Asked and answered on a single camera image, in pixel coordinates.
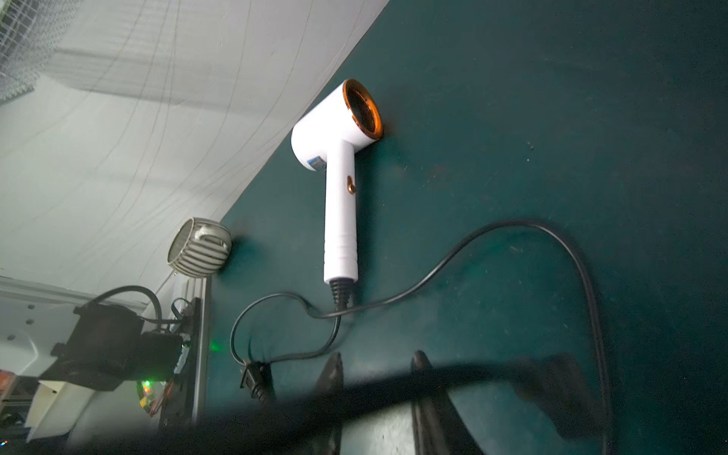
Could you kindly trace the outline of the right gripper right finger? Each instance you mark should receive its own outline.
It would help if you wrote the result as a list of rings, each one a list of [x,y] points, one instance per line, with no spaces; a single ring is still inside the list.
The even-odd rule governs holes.
[[[438,373],[433,393],[411,403],[415,454],[483,454],[450,399],[451,385]]]

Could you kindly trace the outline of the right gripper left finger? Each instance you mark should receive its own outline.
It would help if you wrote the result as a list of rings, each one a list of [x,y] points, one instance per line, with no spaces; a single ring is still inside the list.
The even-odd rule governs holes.
[[[329,356],[314,388],[315,394],[339,391],[344,385],[344,370],[341,355],[335,352]],[[309,443],[309,453],[316,455],[339,455],[341,450],[342,424],[326,430]]]

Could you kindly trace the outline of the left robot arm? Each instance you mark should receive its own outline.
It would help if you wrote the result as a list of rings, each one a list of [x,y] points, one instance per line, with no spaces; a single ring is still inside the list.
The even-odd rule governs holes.
[[[1,301],[1,369],[38,380],[28,441],[69,437],[81,444],[157,424],[133,411],[138,381],[174,375],[183,339],[122,305]]]

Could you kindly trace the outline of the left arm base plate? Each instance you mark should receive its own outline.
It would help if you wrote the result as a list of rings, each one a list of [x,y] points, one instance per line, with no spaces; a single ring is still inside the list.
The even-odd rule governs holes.
[[[174,316],[182,316],[182,322],[174,328],[174,333],[182,337],[182,351],[159,413],[159,430],[162,433],[182,431],[195,422],[195,388],[203,301],[199,297],[190,301],[179,298],[173,305]]]

